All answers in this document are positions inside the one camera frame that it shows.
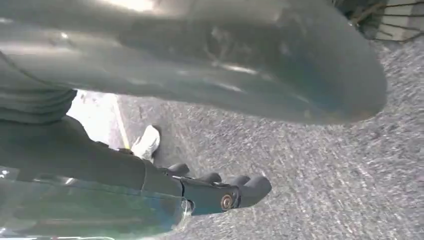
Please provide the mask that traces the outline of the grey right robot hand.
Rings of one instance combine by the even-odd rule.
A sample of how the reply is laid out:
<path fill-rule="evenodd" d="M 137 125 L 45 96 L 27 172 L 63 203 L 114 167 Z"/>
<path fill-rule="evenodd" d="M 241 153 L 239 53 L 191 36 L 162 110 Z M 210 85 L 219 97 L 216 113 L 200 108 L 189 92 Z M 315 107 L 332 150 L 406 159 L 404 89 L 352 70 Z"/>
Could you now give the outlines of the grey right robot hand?
<path fill-rule="evenodd" d="M 0 123 L 0 235 L 51 240 L 140 240 L 192 216 L 249 208 L 272 190 L 264 176 L 226 183 L 188 177 L 89 138 L 72 117 Z"/>

